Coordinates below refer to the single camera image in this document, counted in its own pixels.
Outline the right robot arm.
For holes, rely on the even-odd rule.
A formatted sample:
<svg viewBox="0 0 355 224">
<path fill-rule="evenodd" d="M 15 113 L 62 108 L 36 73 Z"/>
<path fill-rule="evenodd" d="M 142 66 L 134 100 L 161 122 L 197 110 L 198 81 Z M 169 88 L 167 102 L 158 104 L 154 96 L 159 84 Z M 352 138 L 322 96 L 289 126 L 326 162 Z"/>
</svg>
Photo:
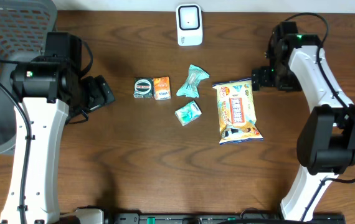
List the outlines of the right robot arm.
<svg viewBox="0 0 355 224">
<path fill-rule="evenodd" d="M 355 183 L 355 104 L 338 85 L 315 34 L 274 32 L 265 53 L 270 64 L 253 72 L 253 87 L 302 91 L 310 115 L 296 144 L 300 163 L 280 203 L 285 220 L 309 222 L 333 182 Z"/>
</svg>

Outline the green tissue pack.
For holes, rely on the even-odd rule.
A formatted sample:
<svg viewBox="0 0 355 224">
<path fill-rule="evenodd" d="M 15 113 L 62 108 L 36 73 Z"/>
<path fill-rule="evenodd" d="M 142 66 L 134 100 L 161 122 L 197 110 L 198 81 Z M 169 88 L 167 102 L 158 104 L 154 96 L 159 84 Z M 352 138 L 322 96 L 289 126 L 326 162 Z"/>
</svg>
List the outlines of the green tissue pack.
<svg viewBox="0 0 355 224">
<path fill-rule="evenodd" d="M 194 121 L 200 117 L 201 114 L 202 111 L 195 101 L 190 101 L 188 104 L 175 111 L 175 115 L 182 126 Z"/>
</svg>

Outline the orange juice carton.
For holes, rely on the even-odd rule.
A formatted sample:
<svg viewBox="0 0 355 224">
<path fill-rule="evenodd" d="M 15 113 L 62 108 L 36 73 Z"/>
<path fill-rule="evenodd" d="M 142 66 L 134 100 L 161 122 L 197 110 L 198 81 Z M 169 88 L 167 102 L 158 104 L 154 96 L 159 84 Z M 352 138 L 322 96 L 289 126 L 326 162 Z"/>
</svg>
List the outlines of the orange juice carton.
<svg viewBox="0 0 355 224">
<path fill-rule="evenodd" d="M 169 77 L 153 79 L 155 100 L 168 100 L 171 98 Z"/>
</svg>

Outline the teal candy wrapper bag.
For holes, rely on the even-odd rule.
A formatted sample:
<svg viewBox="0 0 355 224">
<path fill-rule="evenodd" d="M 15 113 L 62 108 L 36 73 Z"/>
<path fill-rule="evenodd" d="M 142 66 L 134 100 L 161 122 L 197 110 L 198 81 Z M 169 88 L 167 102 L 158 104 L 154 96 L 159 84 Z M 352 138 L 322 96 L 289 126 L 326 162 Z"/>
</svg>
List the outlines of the teal candy wrapper bag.
<svg viewBox="0 0 355 224">
<path fill-rule="evenodd" d="M 182 87 L 178 89 L 177 96 L 185 96 L 188 98 L 198 98 L 198 85 L 201 81 L 208 79 L 209 74 L 202 68 L 190 65 L 188 69 L 188 76 Z"/>
</svg>

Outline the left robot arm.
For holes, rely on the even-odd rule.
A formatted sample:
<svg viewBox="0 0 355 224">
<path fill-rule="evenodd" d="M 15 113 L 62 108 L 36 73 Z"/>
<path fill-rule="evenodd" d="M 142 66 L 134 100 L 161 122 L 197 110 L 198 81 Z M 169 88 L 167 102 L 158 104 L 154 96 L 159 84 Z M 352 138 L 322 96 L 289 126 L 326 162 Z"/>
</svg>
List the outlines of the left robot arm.
<svg viewBox="0 0 355 224">
<path fill-rule="evenodd" d="M 61 214 L 57 193 L 60 142 L 72 118 L 112 103 L 104 77 L 83 77 L 67 62 L 22 62 L 11 72 L 17 95 L 11 184 L 0 223 L 105 223 L 104 210 Z"/>
</svg>

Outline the yellow blue snack bag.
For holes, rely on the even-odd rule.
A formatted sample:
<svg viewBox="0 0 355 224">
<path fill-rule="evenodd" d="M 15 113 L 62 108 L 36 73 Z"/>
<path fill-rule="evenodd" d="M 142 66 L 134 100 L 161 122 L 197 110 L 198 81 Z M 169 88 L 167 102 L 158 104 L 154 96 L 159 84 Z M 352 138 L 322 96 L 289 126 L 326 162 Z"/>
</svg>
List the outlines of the yellow blue snack bag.
<svg viewBox="0 0 355 224">
<path fill-rule="evenodd" d="M 219 116 L 219 144 L 263 140 L 255 126 L 257 117 L 253 102 L 252 79 L 244 78 L 216 83 Z"/>
</svg>

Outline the round black lidded cup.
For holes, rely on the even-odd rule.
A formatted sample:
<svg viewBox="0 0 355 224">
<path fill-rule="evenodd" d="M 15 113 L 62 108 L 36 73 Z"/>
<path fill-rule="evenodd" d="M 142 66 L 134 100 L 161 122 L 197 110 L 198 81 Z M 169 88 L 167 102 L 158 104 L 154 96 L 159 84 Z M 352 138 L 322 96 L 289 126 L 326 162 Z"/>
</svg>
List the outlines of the round black lidded cup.
<svg viewBox="0 0 355 224">
<path fill-rule="evenodd" d="M 135 98 L 152 98 L 153 87 L 152 78 L 135 78 L 133 96 Z"/>
</svg>

